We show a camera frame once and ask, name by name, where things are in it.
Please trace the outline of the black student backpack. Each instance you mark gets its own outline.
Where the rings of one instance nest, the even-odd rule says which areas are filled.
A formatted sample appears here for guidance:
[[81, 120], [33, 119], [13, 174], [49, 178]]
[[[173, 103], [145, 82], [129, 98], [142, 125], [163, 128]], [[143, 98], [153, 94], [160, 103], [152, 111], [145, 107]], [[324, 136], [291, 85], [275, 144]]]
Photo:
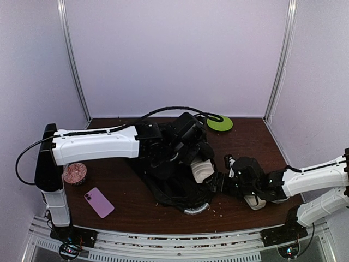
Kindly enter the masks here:
[[179, 148], [180, 143], [185, 146], [199, 144], [201, 149], [195, 158], [203, 161], [210, 159], [214, 171], [217, 172], [215, 154], [207, 141], [203, 125], [192, 123], [186, 127], [179, 127], [174, 123], [146, 123], [136, 125], [136, 130], [136, 139], [140, 142], [139, 156], [127, 159], [126, 163], [147, 186], [155, 200], [163, 206], [172, 206], [187, 214], [197, 214], [205, 210], [214, 193], [203, 183], [195, 181], [190, 164], [180, 163], [172, 177], [155, 177], [151, 174], [149, 156], [151, 147], [155, 144], [172, 148]]

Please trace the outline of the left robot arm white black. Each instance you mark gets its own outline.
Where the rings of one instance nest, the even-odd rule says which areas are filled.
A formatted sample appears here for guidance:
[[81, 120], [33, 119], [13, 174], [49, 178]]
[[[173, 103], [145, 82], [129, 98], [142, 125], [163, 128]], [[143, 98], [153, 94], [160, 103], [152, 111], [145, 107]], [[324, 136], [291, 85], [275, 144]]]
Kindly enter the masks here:
[[213, 156], [203, 123], [188, 112], [160, 124], [137, 120], [119, 127], [76, 131], [48, 124], [40, 142], [34, 184], [46, 200], [58, 235], [74, 242], [79, 234], [71, 225], [62, 178], [67, 164], [127, 158], [138, 174], [158, 182], [177, 177], [176, 172], [184, 166], [194, 178], [194, 165], [206, 164]]

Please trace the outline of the beige fabric pencil pouch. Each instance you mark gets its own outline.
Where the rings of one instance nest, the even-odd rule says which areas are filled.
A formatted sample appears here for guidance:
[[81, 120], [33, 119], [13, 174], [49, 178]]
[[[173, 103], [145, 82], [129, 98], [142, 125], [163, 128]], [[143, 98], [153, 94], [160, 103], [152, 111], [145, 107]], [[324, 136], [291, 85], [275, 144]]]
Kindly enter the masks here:
[[203, 183], [205, 179], [209, 178], [215, 172], [214, 165], [210, 159], [203, 161], [199, 158], [195, 158], [191, 162], [190, 168], [197, 183]]

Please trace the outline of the pink smartphone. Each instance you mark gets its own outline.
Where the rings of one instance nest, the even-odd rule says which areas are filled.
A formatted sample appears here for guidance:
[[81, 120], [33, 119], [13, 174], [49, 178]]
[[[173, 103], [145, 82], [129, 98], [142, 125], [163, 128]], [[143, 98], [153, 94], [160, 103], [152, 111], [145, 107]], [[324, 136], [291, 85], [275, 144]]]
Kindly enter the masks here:
[[97, 187], [85, 193], [84, 198], [100, 218], [107, 217], [115, 210], [115, 207]]

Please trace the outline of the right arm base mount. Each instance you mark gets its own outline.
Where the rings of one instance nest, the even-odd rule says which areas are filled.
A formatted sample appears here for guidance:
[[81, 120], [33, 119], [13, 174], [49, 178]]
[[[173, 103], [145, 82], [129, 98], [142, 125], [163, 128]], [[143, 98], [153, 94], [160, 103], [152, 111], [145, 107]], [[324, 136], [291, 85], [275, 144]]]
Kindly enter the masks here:
[[299, 240], [308, 235], [307, 228], [297, 222], [298, 208], [299, 206], [295, 206], [288, 211], [283, 225], [260, 232], [264, 246], [276, 245], [279, 255], [288, 260], [300, 255]]

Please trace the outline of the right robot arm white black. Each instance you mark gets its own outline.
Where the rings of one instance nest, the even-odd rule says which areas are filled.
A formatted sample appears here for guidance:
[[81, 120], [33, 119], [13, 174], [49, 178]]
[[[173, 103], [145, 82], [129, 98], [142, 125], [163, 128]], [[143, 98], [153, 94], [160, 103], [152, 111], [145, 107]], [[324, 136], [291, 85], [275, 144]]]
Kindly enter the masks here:
[[308, 191], [328, 189], [320, 197], [289, 211], [289, 221], [280, 228], [283, 240], [291, 241], [300, 233], [300, 226], [313, 222], [335, 211], [348, 207], [348, 149], [334, 160], [309, 166], [264, 172], [255, 158], [233, 159], [225, 156], [227, 174], [215, 172], [203, 180], [212, 192], [239, 196], [253, 210], [259, 210], [266, 202], [279, 203]]

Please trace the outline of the beige glasses case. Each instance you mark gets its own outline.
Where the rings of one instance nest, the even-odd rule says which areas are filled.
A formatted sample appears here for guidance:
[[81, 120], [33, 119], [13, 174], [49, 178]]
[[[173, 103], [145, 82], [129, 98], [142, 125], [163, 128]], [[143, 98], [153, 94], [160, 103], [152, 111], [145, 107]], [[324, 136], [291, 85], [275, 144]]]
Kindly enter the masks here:
[[254, 211], [264, 208], [267, 203], [266, 200], [262, 200], [256, 195], [246, 195], [244, 196], [244, 200], [249, 205], [249, 207]]

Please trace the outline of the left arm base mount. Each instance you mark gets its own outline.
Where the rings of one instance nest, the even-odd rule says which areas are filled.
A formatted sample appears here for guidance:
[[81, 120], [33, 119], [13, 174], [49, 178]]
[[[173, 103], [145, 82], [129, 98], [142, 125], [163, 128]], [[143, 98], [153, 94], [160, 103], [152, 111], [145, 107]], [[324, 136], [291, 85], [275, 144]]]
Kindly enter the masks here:
[[79, 228], [72, 224], [67, 227], [57, 227], [50, 218], [47, 221], [50, 238], [59, 240], [58, 255], [65, 261], [76, 259], [84, 247], [93, 248], [97, 240], [97, 232], [92, 229]]

